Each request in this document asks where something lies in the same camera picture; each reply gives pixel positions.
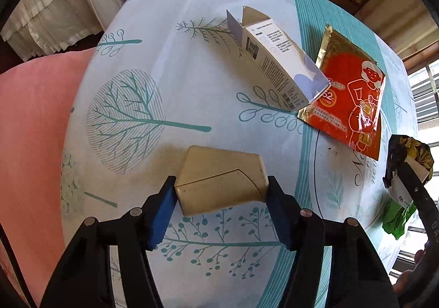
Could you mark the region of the person's right hand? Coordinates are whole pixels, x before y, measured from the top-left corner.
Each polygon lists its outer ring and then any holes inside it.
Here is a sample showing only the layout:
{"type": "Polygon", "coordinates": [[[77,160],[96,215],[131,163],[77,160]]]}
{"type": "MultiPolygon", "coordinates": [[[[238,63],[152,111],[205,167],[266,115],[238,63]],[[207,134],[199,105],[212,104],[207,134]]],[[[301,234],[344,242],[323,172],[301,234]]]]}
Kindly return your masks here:
{"type": "Polygon", "coordinates": [[[404,271],[393,285],[393,290],[396,295],[400,295],[416,278],[424,276],[429,269],[424,263],[428,256],[427,249],[418,250],[415,253],[415,268],[404,271]]]}

